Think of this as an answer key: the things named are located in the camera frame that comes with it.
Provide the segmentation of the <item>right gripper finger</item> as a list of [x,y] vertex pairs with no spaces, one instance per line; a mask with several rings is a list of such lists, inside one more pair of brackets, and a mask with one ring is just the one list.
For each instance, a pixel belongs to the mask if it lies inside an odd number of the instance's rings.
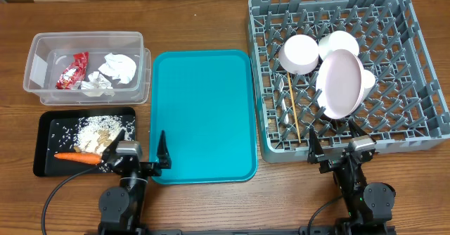
[[349,131],[352,137],[360,137],[360,136],[367,136],[368,134],[358,126],[353,119],[350,119],[347,121],[349,126]]
[[311,164],[319,163],[324,157],[323,149],[317,138],[316,132],[313,127],[309,128],[309,152],[307,162]]

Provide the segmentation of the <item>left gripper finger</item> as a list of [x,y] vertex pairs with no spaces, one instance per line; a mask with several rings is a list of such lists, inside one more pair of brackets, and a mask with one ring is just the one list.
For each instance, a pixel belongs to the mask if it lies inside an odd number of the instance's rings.
[[119,142],[124,140],[125,130],[122,129],[120,133],[115,137],[115,139],[107,146],[107,148],[103,151],[101,156],[101,160],[103,162],[107,162],[109,158],[113,157],[116,154],[116,149]]
[[165,131],[161,131],[160,140],[157,146],[157,159],[162,169],[170,169],[172,167],[172,160],[167,148]]

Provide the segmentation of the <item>orange carrot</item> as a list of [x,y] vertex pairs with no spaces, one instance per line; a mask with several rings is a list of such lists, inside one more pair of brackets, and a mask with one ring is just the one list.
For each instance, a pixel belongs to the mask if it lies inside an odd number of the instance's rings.
[[89,165],[101,163],[101,156],[95,153],[56,153],[54,157],[61,160],[70,160]]

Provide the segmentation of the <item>pile of rice and nuts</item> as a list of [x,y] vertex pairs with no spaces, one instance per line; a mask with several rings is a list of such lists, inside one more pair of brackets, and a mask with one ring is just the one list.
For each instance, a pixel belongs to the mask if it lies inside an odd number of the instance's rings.
[[133,140],[136,133],[136,120],[133,115],[97,115],[79,118],[57,119],[51,123],[48,150],[49,156],[56,153],[95,153],[102,156],[103,151],[115,139],[122,129],[124,139]]

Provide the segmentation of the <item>white plastic cup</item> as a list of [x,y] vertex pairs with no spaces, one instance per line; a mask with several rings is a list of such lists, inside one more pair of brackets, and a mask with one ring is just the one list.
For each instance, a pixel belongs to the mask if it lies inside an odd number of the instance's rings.
[[370,70],[363,71],[362,84],[364,86],[363,99],[366,99],[376,83],[375,75]]

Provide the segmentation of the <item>wooden chopstick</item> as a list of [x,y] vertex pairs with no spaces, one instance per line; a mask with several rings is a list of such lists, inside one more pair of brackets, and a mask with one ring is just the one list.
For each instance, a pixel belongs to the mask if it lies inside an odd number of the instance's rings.
[[293,117],[295,119],[295,129],[296,129],[296,134],[297,134],[297,140],[298,140],[299,144],[301,144],[302,141],[301,141],[301,136],[300,136],[300,128],[298,125],[295,100],[294,100],[294,96],[293,96],[293,87],[292,87],[292,82],[291,82],[291,77],[290,77],[289,72],[287,72],[287,78],[288,78],[288,87],[289,87],[289,92],[290,92],[290,100],[291,100],[291,105],[292,105]]

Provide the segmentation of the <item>large white plate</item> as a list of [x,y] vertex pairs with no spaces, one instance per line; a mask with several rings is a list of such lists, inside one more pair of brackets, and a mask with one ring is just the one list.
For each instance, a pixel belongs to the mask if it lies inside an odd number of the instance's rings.
[[363,65],[350,51],[338,49],[322,62],[316,79],[317,102],[330,119],[353,113],[364,94]]

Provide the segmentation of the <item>red snack wrapper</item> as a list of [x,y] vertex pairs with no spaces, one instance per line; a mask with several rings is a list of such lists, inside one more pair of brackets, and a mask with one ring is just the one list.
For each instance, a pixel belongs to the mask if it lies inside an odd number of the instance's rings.
[[57,89],[78,89],[86,75],[89,52],[77,53],[74,61],[63,71],[56,82]]

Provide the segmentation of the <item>white napkin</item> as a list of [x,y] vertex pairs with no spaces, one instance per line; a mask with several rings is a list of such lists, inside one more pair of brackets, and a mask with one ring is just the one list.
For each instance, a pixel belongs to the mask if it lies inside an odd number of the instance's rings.
[[136,72],[136,63],[124,54],[109,53],[104,56],[105,62],[98,70],[111,77],[113,80],[119,80],[120,84],[130,83]]
[[103,94],[114,96],[112,83],[105,78],[99,71],[94,71],[88,75],[88,81],[82,81],[80,89],[96,89],[96,91],[88,91],[84,94],[90,97],[98,97]]

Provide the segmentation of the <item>small bowl with nuts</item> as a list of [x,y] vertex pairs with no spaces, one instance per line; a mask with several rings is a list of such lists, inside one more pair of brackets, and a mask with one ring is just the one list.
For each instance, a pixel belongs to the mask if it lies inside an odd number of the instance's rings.
[[313,71],[319,62],[319,46],[305,34],[290,37],[278,52],[278,60],[289,73],[305,75]]

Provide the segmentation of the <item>white plastic fork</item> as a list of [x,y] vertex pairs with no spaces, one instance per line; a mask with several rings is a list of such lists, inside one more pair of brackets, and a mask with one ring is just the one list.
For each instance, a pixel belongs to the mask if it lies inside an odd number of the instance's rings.
[[[283,93],[283,87],[284,87],[284,81],[283,81],[283,79],[281,79],[280,83],[278,85],[278,91],[280,92],[280,94]],[[286,107],[284,98],[281,99],[281,108],[282,108],[283,112],[287,112],[287,107]],[[289,117],[287,115],[283,118],[283,123],[286,125],[289,123]]]

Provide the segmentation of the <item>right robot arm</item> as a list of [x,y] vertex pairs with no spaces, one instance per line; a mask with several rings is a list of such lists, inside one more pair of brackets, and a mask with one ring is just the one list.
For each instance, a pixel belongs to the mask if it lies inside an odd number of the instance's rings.
[[[396,191],[386,183],[368,183],[361,166],[373,159],[376,141],[353,120],[348,121],[352,138],[339,153],[324,153],[314,128],[309,129],[309,153],[307,162],[320,165],[320,173],[333,173],[333,179],[341,195],[322,205],[309,219],[300,234],[395,234],[395,228],[387,226],[392,219]],[[317,215],[328,206],[342,199],[348,217],[338,218],[333,226],[314,226]]]

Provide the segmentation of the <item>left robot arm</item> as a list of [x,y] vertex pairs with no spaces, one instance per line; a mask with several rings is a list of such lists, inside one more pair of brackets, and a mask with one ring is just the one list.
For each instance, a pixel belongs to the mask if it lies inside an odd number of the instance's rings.
[[124,131],[104,150],[102,161],[120,176],[120,185],[106,189],[101,195],[98,208],[101,221],[99,234],[149,234],[141,223],[141,213],[150,177],[159,177],[164,169],[172,166],[166,144],[165,132],[161,132],[157,145],[157,161],[144,162],[141,145],[126,141]]

